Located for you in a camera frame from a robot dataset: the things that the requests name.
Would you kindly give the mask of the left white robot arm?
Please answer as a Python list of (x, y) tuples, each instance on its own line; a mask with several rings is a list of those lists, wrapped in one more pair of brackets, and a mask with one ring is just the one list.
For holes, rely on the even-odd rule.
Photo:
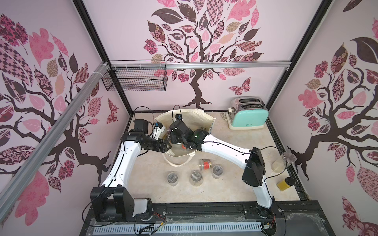
[(90, 205), (97, 222), (131, 222), (140, 217), (150, 220), (153, 216), (150, 198), (134, 198), (128, 192), (128, 182), (136, 159), (143, 150), (165, 153), (171, 149), (167, 140), (160, 138), (165, 126), (146, 120), (134, 121), (134, 128), (121, 137), (116, 161), (100, 187), (90, 193)]

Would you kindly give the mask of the clear seed jar dark lid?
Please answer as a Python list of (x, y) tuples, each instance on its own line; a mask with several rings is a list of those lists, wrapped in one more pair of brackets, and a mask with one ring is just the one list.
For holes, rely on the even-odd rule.
[(212, 168), (212, 177), (214, 179), (221, 178), (223, 176), (223, 174), (224, 174), (224, 169), (223, 169), (222, 166), (220, 166), (220, 165), (213, 166), (213, 168)]

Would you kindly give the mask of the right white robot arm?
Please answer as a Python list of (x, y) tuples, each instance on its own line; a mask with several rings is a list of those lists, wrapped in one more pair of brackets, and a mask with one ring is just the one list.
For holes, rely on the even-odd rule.
[(266, 184), (265, 162), (261, 151), (265, 148), (242, 148), (216, 138), (211, 133), (191, 130), (183, 121), (177, 120), (169, 127), (170, 142), (182, 144), (184, 148), (211, 153), (222, 157), (244, 170), (242, 181), (251, 186), (256, 198), (256, 212), (261, 218), (275, 217), (273, 197)]

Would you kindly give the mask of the clear seed jar grey lid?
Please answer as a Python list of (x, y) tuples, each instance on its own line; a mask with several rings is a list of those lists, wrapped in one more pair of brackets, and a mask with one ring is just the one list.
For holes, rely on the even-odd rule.
[(179, 176), (175, 172), (168, 173), (166, 181), (170, 186), (176, 186), (178, 184)]

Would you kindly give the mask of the clear seed jar striped lid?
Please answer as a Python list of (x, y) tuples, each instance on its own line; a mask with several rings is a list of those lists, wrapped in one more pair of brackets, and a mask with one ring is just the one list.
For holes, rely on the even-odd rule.
[(193, 186), (201, 186), (202, 183), (203, 183), (202, 173), (198, 170), (192, 171), (192, 173), (190, 175), (190, 183)]

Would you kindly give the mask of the clear jar sandy contents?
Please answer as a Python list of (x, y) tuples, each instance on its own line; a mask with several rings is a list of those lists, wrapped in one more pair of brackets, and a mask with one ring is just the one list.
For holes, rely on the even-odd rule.
[(297, 157), (291, 152), (284, 152), (277, 160), (271, 165), (271, 169), (274, 173), (281, 173), (285, 168), (294, 164)]

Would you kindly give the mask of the red label jar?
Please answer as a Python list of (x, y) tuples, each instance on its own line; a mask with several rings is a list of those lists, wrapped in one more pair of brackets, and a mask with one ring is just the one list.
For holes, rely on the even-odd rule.
[(211, 160), (208, 160), (208, 159), (202, 159), (202, 160), (200, 160), (200, 162), (199, 162), (199, 168), (200, 168), (201, 171), (211, 169), (212, 168), (212, 162), (211, 162)]

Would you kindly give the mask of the cream canvas tote bag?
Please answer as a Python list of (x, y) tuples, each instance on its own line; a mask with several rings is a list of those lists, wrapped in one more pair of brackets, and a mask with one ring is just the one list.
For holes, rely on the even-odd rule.
[(170, 148), (163, 157), (172, 167), (188, 164), (200, 149), (199, 143), (210, 134), (215, 118), (201, 109), (173, 109), (154, 119), (162, 124), (162, 131), (156, 131), (158, 138), (168, 141)]

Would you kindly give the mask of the yellow label seed jar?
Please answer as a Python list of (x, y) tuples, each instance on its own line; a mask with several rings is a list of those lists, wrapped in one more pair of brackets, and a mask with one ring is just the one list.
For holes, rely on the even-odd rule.
[(280, 191), (285, 191), (289, 189), (290, 187), (294, 186), (295, 180), (292, 177), (287, 177), (284, 180), (277, 183), (277, 187)]

